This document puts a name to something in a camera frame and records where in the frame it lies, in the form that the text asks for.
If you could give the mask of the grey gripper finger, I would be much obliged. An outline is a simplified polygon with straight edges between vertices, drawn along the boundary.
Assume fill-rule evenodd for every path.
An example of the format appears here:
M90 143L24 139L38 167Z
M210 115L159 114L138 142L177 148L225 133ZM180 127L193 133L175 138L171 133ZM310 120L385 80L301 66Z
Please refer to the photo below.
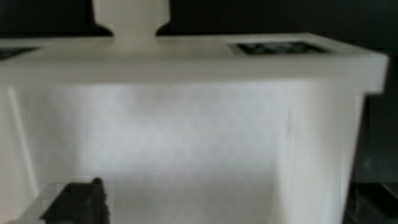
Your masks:
M109 224L106 185L100 177L90 183L70 183L40 217L45 224Z

